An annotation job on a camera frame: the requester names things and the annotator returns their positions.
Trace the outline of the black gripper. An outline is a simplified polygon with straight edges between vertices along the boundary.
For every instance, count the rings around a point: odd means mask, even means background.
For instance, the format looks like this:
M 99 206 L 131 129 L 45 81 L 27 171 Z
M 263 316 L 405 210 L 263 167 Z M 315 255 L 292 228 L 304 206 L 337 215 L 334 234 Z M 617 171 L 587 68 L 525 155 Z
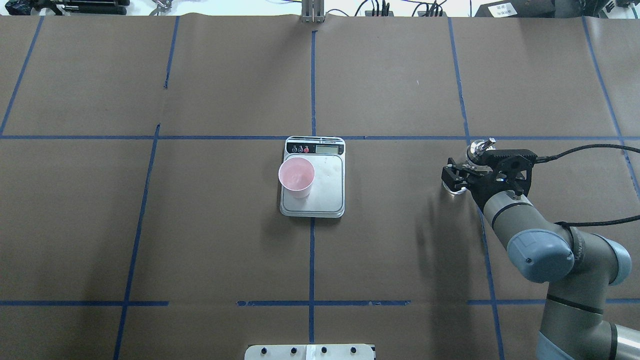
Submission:
M 514 191 L 514 185 L 503 179 L 498 181 L 494 172 L 482 175 L 470 174 L 469 161 L 448 159 L 442 168 L 441 182 L 447 191 L 470 191 L 471 196 L 481 211 L 494 195 L 503 191 Z

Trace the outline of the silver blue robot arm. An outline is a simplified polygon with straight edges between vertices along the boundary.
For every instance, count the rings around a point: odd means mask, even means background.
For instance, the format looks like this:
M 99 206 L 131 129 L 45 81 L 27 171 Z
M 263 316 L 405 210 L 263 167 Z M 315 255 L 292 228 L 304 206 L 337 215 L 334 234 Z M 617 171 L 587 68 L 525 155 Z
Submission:
M 603 235 L 548 221 L 527 198 L 532 170 L 521 155 L 485 165 L 450 158 L 442 183 L 471 193 L 526 280 L 548 283 L 537 359 L 637 360 L 639 331 L 604 319 L 608 288 L 633 269 L 630 253 Z

